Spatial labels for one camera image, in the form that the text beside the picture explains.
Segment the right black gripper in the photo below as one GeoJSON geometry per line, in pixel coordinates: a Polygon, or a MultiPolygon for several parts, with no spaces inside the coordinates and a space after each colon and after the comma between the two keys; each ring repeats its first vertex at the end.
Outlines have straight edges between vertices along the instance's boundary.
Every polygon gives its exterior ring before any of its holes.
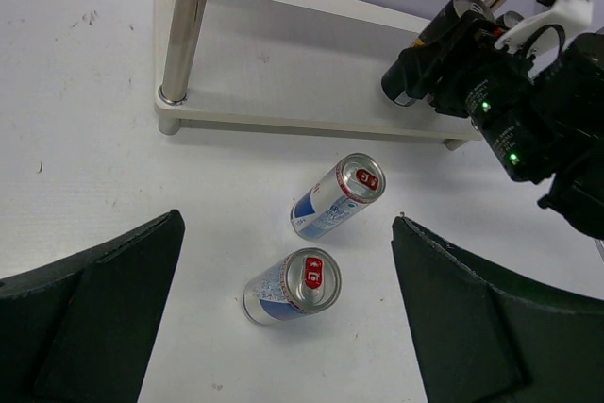
{"type": "Polygon", "coordinates": [[[437,112],[470,118],[517,182],[579,175],[601,165],[602,35],[577,36],[529,78],[526,59],[490,53],[469,64],[478,52],[478,35],[493,31],[491,14],[441,11],[398,55],[398,99],[421,100],[434,93],[431,105],[437,112]]]}

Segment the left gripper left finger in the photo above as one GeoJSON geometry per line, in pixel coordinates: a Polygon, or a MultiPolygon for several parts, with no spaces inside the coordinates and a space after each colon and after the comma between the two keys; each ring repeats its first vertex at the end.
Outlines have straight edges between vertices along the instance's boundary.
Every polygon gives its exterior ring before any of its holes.
{"type": "Polygon", "coordinates": [[[1,280],[4,402],[135,402],[185,233],[178,210],[1,280]]]}

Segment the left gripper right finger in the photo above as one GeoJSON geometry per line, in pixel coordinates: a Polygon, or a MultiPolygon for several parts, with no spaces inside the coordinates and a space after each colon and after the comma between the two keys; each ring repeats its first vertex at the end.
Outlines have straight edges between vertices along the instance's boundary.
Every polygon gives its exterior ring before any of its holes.
{"type": "Polygon", "coordinates": [[[403,215],[392,249],[428,401],[602,401],[602,300],[524,277],[403,215]]]}

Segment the black energy can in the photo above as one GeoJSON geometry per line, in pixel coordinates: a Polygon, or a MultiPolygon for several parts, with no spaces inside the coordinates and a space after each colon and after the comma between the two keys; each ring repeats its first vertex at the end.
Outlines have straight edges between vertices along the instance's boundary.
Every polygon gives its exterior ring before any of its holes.
{"type": "Polygon", "coordinates": [[[496,23],[501,27],[511,29],[524,20],[524,16],[520,13],[510,10],[502,13],[496,18],[496,23]]]}
{"type": "Polygon", "coordinates": [[[468,11],[472,18],[494,19],[482,0],[449,0],[382,76],[381,89],[390,101],[410,107],[430,94],[442,75],[440,55],[468,11]]]}

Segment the blue red bull can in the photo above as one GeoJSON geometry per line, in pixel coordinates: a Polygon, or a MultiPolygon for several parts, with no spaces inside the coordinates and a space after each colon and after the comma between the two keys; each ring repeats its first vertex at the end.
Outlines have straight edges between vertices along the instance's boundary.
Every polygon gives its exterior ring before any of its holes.
{"type": "Polygon", "coordinates": [[[294,251],[250,279],[241,298],[243,312],[257,325],[314,315],[332,307],[342,290],[342,274],[327,251],[294,251]]]}

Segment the black energy can front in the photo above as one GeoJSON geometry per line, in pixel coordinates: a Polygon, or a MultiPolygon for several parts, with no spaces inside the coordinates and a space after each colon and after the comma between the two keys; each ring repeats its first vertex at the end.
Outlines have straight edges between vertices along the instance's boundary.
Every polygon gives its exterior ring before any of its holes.
{"type": "Polygon", "coordinates": [[[524,20],[524,16],[520,13],[510,10],[502,13],[496,18],[496,23],[501,27],[511,29],[524,20]]]}

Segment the white two-tier shelf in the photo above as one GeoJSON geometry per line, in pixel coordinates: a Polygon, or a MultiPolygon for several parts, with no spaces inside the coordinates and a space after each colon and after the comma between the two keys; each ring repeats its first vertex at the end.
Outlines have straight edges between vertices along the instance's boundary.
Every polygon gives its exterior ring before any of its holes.
{"type": "Polygon", "coordinates": [[[424,18],[359,0],[154,0],[159,131],[478,138],[464,120],[399,108],[379,81],[424,18]]]}

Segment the red bull can rear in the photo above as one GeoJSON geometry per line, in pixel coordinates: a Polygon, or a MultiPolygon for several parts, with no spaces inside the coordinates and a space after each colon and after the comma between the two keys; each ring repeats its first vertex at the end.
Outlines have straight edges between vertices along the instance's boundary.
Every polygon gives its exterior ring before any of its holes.
{"type": "Polygon", "coordinates": [[[301,238],[317,240],[375,203],[385,188],[385,175],[373,158],[345,156],[294,203],[292,227],[301,238]]]}

